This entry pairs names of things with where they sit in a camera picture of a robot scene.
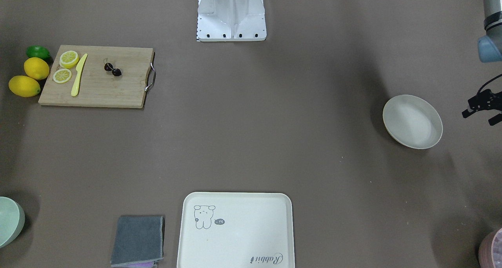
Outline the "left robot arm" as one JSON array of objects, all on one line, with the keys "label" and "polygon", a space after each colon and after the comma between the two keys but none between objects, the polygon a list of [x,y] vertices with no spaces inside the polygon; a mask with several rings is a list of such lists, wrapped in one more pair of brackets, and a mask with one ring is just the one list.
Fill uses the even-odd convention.
[{"label": "left robot arm", "polygon": [[502,60],[502,0],[483,0],[485,36],[478,39],[478,55],[483,63]]}]

